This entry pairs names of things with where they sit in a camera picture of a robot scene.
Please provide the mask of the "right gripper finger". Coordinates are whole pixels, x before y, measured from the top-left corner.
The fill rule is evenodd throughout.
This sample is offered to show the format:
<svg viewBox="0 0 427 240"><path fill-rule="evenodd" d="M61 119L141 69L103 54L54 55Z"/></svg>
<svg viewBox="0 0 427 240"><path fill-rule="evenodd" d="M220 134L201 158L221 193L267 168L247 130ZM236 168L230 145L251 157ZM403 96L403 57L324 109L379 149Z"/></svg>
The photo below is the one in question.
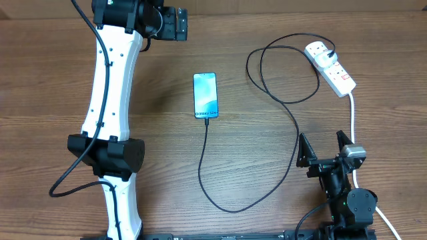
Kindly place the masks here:
<svg viewBox="0 0 427 240"><path fill-rule="evenodd" d="M338 147L341 153L348 153L351 149L351 146L354 144L348 136L342 131L339 130L336 132Z"/></svg>
<svg viewBox="0 0 427 240"><path fill-rule="evenodd" d="M296 166L297 167L309 167L318 158L312 149L309 141L307 140L304 133L300 133L299 136L299 150Z"/></svg>

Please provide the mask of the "Samsung Galaxy smartphone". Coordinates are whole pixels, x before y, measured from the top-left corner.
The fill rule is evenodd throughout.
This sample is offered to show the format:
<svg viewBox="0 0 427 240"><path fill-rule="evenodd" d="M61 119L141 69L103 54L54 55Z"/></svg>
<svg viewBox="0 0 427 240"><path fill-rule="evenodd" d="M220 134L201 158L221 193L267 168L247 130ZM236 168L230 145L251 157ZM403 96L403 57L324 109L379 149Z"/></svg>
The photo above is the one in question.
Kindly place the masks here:
<svg viewBox="0 0 427 240"><path fill-rule="evenodd" d="M193 99L196 119L219 116L218 88L215 73L193 75Z"/></svg>

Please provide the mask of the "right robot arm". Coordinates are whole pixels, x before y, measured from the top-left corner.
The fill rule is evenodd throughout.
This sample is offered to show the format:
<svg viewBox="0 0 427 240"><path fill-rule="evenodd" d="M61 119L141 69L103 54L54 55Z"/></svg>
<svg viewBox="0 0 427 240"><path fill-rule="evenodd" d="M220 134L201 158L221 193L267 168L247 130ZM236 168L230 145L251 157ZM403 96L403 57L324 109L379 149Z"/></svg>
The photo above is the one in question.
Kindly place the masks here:
<svg viewBox="0 0 427 240"><path fill-rule="evenodd" d="M320 160L303 133L300 133L297 167L307 167L309 178L317 178L326 202L306 213L297 224L294 238L299 237L302 223L313 213L328 206L331 221L322 222L309 239L375 239L369 226L378 202L377 195L364 188L352 187L348 175L366 160L363 146L353 143L343 131L336 133L340 152Z"/></svg>

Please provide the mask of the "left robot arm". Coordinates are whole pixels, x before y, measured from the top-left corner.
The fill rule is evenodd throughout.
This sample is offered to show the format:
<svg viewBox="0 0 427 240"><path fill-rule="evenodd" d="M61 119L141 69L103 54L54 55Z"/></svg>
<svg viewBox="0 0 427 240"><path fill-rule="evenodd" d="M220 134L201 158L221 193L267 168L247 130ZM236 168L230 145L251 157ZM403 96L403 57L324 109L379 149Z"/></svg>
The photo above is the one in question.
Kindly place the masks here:
<svg viewBox="0 0 427 240"><path fill-rule="evenodd" d="M67 148L92 168L103 188L109 221L103 238L143 239L136 175L145 143L130 137L133 74L151 40L186 41L187 9L140 0L96 0L91 9L97 44L91 101L81 132L68 137Z"/></svg>

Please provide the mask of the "white charger plug adapter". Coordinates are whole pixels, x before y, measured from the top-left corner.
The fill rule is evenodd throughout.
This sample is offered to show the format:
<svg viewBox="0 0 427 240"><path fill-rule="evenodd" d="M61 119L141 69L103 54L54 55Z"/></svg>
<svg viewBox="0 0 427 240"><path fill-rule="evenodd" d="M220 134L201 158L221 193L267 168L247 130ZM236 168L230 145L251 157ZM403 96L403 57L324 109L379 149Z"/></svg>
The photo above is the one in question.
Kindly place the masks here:
<svg viewBox="0 0 427 240"><path fill-rule="evenodd" d="M333 65L338 60L338 56L332 51L325 51L318 54L314 60L320 69L325 69Z"/></svg>

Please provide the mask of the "white power strip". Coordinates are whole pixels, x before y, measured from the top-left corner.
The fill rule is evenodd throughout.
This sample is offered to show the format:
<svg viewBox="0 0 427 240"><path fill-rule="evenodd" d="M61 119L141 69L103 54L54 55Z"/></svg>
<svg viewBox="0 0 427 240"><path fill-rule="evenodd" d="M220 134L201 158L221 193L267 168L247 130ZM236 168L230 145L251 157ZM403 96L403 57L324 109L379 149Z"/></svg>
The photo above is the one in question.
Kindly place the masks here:
<svg viewBox="0 0 427 240"><path fill-rule="evenodd" d="M356 87L356 83L338 61L336 61L333 65L325 69L320 69L317 66L314 58L318 54L323 53L325 51L332 50L329 50L321 41L315 41L313 43L310 43L304 49L304 53L314 64L316 70L322 75L322 77L326 80L329 86L334 90L335 94L338 97L345 97L346 95L349 95Z"/></svg>

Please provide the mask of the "brown cardboard backboard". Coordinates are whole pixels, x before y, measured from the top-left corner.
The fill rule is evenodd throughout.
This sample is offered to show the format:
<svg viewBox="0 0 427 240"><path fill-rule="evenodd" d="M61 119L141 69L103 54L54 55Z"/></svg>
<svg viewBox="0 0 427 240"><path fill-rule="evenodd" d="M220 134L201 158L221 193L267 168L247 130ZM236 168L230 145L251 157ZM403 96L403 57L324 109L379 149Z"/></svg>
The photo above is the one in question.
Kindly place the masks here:
<svg viewBox="0 0 427 240"><path fill-rule="evenodd" d="M353 11L417 11L426 0L166 0L191 15L317 13ZM70 0L1 0L1 19L77 18Z"/></svg>

